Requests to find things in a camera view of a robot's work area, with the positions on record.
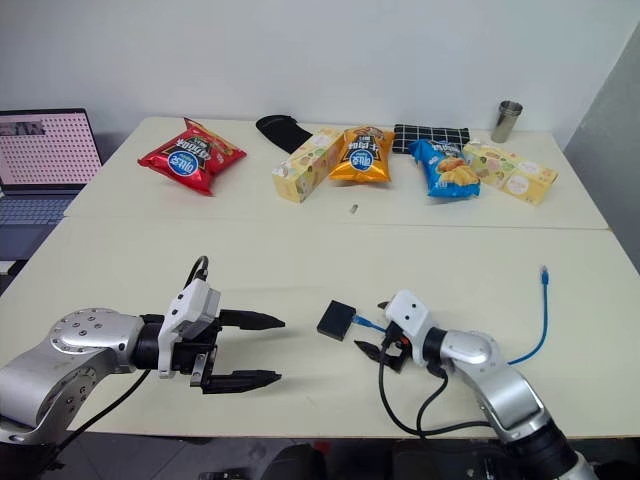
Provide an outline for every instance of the white table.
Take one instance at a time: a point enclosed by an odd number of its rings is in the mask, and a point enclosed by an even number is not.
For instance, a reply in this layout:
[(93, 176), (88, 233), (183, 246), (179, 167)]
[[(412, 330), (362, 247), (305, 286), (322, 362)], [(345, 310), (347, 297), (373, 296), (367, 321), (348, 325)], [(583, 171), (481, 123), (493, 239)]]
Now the white table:
[[(329, 301), (354, 305), (380, 322), (375, 305), (409, 288), (443, 328), (488, 332), (512, 358), (539, 337), (538, 269), (544, 263), (551, 273), (549, 337), (522, 371), (567, 435), (640, 434), (640, 278), (606, 230), (67, 218), (0, 297), (0, 364), (80, 307), (164, 312), (201, 254), (211, 257), (209, 280), (222, 291), (224, 308), (250, 308), (287, 323), (266, 332), (225, 328), (215, 371), (274, 369), (283, 379), (244, 394), (203, 396), (189, 388), (186, 376), (161, 381), (151, 375), (93, 430), (402, 436), (378, 398), (375, 363), (352, 343), (379, 341), (379, 334), (353, 325), (340, 343), (316, 333)], [(134, 378), (106, 378), (72, 427)], [(392, 405), (406, 422), (439, 384), (413, 364), (401, 375), (389, 371), (386, 380)], [(427, 417), (425, 425), (442, 425), (481, 415), (456, 379)], [(452, 436), (488, 434), (475, 429)]]
[[(271, 170), (287, 158), (253, 122), (201, 120), (247, 152), (219, 175), (206, 197), (142, 168), (136, 160), (184, 130), (180, 118), (144, 120), (66, 212), (84, 217), (243, 219), (296, 224), (357, 223), (535, 228), (607, 228), (606, 222), (549, 133), (514, 132), (503, 148), (551, 167), (559, 177), (538, 207), (492, 187), (470, 200), (427, 197), (422, 167), (410, 155), (390, 159), (388, 185), (337, 186), (326, 179), (302, 204), (278, 196)], [(320, 125), (305, 125), (316, 131)], [(487, 132), (472, 132), (488, 141)], [(355, 214), (351, 207), (357, 204)]]

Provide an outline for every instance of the snack box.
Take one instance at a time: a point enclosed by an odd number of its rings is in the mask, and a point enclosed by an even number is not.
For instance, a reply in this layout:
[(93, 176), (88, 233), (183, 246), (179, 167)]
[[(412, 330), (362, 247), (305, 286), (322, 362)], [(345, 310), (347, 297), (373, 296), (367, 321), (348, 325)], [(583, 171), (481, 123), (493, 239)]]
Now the snack box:
[(487, 185), (538, 205), (558, 178), (558, 172), (504, 150), (472, 141), (462, 153), (471, 168)]
[(343, 131), (322, 128), (273, 169), (276, 191), (292, 202), (301, 203), (335, 167), (344, 143)]

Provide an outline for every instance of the black cloth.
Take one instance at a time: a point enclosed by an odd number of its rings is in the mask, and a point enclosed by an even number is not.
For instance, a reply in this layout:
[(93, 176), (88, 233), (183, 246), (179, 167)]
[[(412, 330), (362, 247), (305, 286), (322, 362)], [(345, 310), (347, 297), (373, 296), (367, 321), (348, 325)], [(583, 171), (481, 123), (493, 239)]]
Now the black cloth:
[(393, 133), (395, 153), (409, 153), (409, 144), (421, 139), (455, 143), (460, 150), (471, 140), (468, 128), (435, 128), (397, 123)]
[(262, 134), (287, 153), (295, 152), (311, 134), (298, 126), (298, 122), (287, 115), (269, 115), (256, 122)]

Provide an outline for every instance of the laptop keyboard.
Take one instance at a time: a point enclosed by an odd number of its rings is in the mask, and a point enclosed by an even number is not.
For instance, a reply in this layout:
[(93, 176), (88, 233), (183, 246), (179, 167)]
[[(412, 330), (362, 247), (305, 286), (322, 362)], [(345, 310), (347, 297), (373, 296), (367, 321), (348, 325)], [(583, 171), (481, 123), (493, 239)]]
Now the laptop keyboard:
[(0, 225), (55, 225), (71, 198), (0, 198)]

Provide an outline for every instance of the black cable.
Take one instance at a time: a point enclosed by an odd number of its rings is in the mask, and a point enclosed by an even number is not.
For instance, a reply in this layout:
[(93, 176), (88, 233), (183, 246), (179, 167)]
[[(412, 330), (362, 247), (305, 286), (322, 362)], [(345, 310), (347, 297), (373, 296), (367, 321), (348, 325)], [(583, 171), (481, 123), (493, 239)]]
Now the black cable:
[(120, 395), (120, 397), (114, 401), (113, 403), (111, 403), (111, 405), (109, 405), (108, 407), (106, 407), (104, 410), (102, 410), (100, 413), (98, 413), (97, 415), (94, 415), (92, 418), (90, 418), (89, 420), (87, 420), (85, 423), (83, 423), (80, 427), (78, 427), (72, 434), (70, 434), (67, 438), (65, 438), (54, 450), (54, 455), (53, 455), (53, 459), (55, 460), (55, 458), (60, 455), (60, 453), (69, 446), (69, 444), (71, 442), (73, 442), (76, 438), (78, 438), (82, 433), (84, 433), (91, 425), (93, 425), (94, 423), (96, 423), (98, 420), (100, 420), (102, 417), (104, 417), (105, 415), (107, 415), (108, 413), (110, 413), (111, 411), (113, 411), (116, 407), (118, 407), (118, 405), (120, 405), (122, 402), (124, 402), (127, 398), (129, 398), (131, 396), (131, 394), (133, 392), (136, 391), (136, 389), (142, 384), (142, 382), (144, 381), (145, 378), (147, 378), (147, 376), (149, 375), (149, 373), (151, 372), (151, 370), (145, 370), (142, 375), (140, 375), (140, 377), (138, 378), (138, 380), (136, 380), (136, 382), (131, 385), (129, 387), (129, 389), (124, 392), (122, 395)]
[(206, 280), (207, 278), (207, 269), (209, 268), (209, 257), (206, 255), (202, 255), (196, 260), (196, 263), (191, 267), (191, 271), (189, 272), (189, 276), (187, 277), (187, 282), (184, 284), (183, 288), (187, 288), (187, 286), (193, 281), (194, 277), (202, 278)]
[[(378, 363), (378, 390), (380, 391), (380, 399), (382, 400), (382, 405), (384, 405), (384, 408), (387, 411), (387, 414), (389, 415), (389, 418), (391, 418), (393, 423), (398, 428), (400, 428), (402, 431), (408, 433), (409, 435), (415, 435), (417, 437), (420, 437), (426, 443), (427, 442), (427, 439), (426, 439), (427, 435), (440, 435), (440, 434), (443, 434), (443, 433), (454, 432), (456, 430), (461, 430), (463, 428), (470, 428), (470, 427), (491, 427), (489, 422), (478, 420), (478, 421), (470, 421), (470, 422), (461, 422), (461, 423), (456, 423), (456, 424), (453, 424), (453, 425), (448, 425), (446, 427), (441, 427), (441, 428), (436, 428), (436, 429), (433, 429), (433, 430), (423, 431), (421, 428), (420, 428), (420, 430), (413, 429), (413, 428), (408, 427), (404, 423), (402, 423), (402, 421), (396, 416), (396, 414), (391, 409), (391, 405), (389, 404), (389, 401), (387, 400), (387, 395), (386, 395), (385, 390), (384, 390), (384, 362), (383, 362), (383, 359), (384, 359), (384, 355), (387, 353), (388, 348), (389, 348), (388, 345), (385, 345), (383, 343), (382, 351), (380, 352), (380, 359), (379, 359), (379, 363)], [(427, 400), (425, 400), (425, 402), (420, 407), (420, 411), (419, 411), (420, 420), (422, 420), (422, 414), (424, 414), (424, 411), (426, 410), (426, 408), (447, 387), (448, 381), (449, 381), (448, 380), (448, 376), (446, 376), (445, 378), (446, 378), (446, 380), (443, 381), (443, 384), (438, 388), (438, 390), (436, 390), (434, 393), (432, 393), (429, 396), (429, 398), (427, 398)], [(434, 448), (431, 445), (431, 443), (429, 443), (428, 446), (430, 448), (433, 448), (434, 450), (440, 450), (439, 448)], [(484, 449), (483, 447), (485, 447), (485, 446), (484, 445), (482, 447), (475, 447), (474, 446), (474, 447), (471, 447), (471, 448), (468, 448), (468, 449), (464, 449), (464, 450), (466, 450), (466, 451), (468, 451), (468, 450), (481, 450), (481, 449)], [(486, 447), (489, 447), (492, 451), (499, 450), (500, 453), (502, 453), (502, 451), (499, 449), (499, 447), (493, 447), (493, 446), (490, 447), (488, 445)], [(462, 449), (458, 449), (458, 450), (446, 450), (446, 451), (445, 450), (440, 450), (440, 451), (442, 453), (458, 453), (459, 451), (463, 451), (463, 450)]]
[[(501, 456), (505, 456), (506, 454), (504, 453), (502, 448), (500, 448), (500, 446), (498, 445), (485, 444), (485, 445), (470, 445), (468, 447), (443, 448), (443, 447), (434, 445), (433, 442), (427, 439), (428, 435), (438, 435), (439, 433), (445, 433), (443, 432), (443, 430), (446, 430), (447, 428), (449, 428), (449, 427), (444, 427), (444, 428), (435, 429), (435, 430), (422, 430), (422, 416), (424, 415), (425, 410), (429, 405), (431, 405), (431, 403), (433, 403), (433, 401), (436, 398), (438, 398), (438, 396), (440, 396), (440, 394), (442, 394), (442, 392), (445, 391), (445, 389), (449, 385), (449, 375), (447, 375), (447, 372), (442, 368), (438, 370), (439, 370), (438, 376), (442, 378), (442, 384), (438, 387), (438, 389), (435, 392), (429, 395), (429, 397), (423, 402), (423, 404), (420, 405), (420, 409), (418, 410), (418, 416), (416, 418), (416, 431), (418, 432), (418, 436), (420, 437), (420, 440), (424, 442), (427, 448), (439, 453), (455, 454), (455, 453), (465, 453), (469, 451), (484, 450), (484, 451), (490, 451), (492, 453), (496, 453)], [(491, 424), (484, 421), (463, 422), (455, 426), (459, 427), (462, 425), (465, 425), (465, 427), (460, 427), (460, 428), (491, 426)]]

